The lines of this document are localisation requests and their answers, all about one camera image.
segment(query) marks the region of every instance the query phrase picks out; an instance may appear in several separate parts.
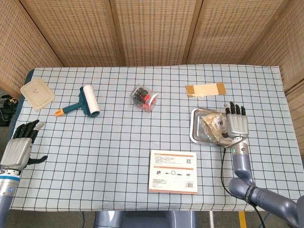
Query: woven wall panel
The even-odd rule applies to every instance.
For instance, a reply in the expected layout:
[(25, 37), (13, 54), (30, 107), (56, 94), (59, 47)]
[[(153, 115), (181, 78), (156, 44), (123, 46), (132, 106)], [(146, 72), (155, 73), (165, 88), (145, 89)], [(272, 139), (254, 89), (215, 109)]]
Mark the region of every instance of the woven wall panel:
[(300, 153), (304, 155), (304, 86), (287, 96)]
[(128, 66), (182, 63), (195, 0), (116, 0)]
[(280, 66), (284, 89), (304, 79), (304, 1), (294, 0), (246, 64)]
[(187, 64), (238, 64), (283, 0), (204, 0)]
[(118, 66), (105, 0), (21, 0), (67, 67)]
[(23, 13), (14, 1), (0, 1), (0, 87), (16, 98), (31, 69), (62, 67)]

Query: black cable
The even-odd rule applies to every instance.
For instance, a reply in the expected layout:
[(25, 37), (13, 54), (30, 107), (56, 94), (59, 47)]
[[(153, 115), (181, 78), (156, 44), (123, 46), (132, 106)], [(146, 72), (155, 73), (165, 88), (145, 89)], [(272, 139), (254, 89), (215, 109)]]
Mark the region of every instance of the black cable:
[[(240, 200), (244, 200), (244, 199), (242, 199), (240, 197), (232, 195), (231, 192), (228, 191), (228, 189), (226, 189), (226, 187), (225, 187), (225, 184), (224, 184), (224, 172), (223, 172), (223, 165), (224, 165), (225, 154), (226, 154), (226, 147), (224, 147), (223, 158), (222, 158), (222, 161), (221, 161), (221, 168), (220, 168), (220, 181), (222, 182), (222, 186), (223, 186), (225, 192), (227, 192), (230, 196), (233, 196), (233, 197), (235, 197), (237, 199), (240, 199)], [(262, 224), (263, 228), (266, 228), (265, 224), (264, 224), (264, 221), (262, 219), (262, 216), (261, 216), (260, 212), (257, 210), (257, 207), (254, 206), (254, 205), (252, 205), (252, 204), (250, 204), (250, 205), (255, 209), (258, 217), (261, 220), (261, 224)]]
[(82, 218), (83, 218), (82, 228), (84, 228), (85, 227), (85, 221), (86, 221), (84, 212), (82, 212)]

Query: checkered tablecloth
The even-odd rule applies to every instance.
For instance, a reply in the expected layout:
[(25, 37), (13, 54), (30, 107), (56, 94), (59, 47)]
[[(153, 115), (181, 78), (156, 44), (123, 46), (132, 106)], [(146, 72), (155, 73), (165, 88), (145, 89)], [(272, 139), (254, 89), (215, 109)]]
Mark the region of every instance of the checkered tablecloth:
[[(55, 100), (35, 112), (24, 101), (16, 127), (46, 122), (31, 157), (46, 162), (27, 166), (13, 209), (67, 210), (252, 210), (228, 196), (220, 182), (221, 151), (190, 141), (193, 108), (222, 109), (234, 101), (247, 109), (251, 166), (257, 186), (293, 200), (304, 195), (304, 174), (278, 67), (183, 65), (164, 67), (37, 68)], [(188, 98), (186, 85), (224, 82), (227, 95)], [(91, 84), (101, 109), (89, 118), (81, 109), (54, 112), (78, 101), (79, 88)], [(159, 93), (151, 113), (130, 102), (135, 85)], [(198, 194), (148, 192), (150, 150), (197, 153)], [(233, 177), (230, 154), (225, 184)]]

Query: metal tray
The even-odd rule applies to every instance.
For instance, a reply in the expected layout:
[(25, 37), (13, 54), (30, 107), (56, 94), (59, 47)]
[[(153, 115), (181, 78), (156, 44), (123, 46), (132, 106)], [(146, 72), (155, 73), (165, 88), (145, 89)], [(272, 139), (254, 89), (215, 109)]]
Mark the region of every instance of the metal tray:
[(205, 109), (205, 108), (195, 108), (191, 111), (191, 123), (190, 123), (190, 139), (194, 143), (198, 144), (207, 144), (207, 145), (219, 145), (219, 146), (226, 146), (230, 145), (231, 139), (224, 139), (220, 142), (213, 142), (211, 141), (208, 136), (205, 134), (203, 127), (200, 124), (200, 120), (202, 117), (212, 114), (212, 113), (222, 113), (217, 110), (212, 109)]

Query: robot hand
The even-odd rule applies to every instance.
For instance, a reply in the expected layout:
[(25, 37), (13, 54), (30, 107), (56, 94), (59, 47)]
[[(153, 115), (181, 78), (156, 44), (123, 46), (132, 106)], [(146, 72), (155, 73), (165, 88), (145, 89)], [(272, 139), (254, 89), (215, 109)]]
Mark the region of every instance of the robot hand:
[(242, 106), (241, 110), (236, 104), (230, 102), (230, 109), (228, 105), (225, 105), (227, 115), (227, 133), (231, 139), (236, 137), (242, 137), (242, 139), (248, 138), (248, 119), (246, 116), (245, 108)]
[(40, 159), (31, 159), (30, 152), (32, 144), (37, 137), (38, 131), (44, 126), (39, 120), (20, 125), (8, 142), (0, 165), (4, 170), (23, 170), (27, 165), (39, 164), (48, 157), (43, 156)]

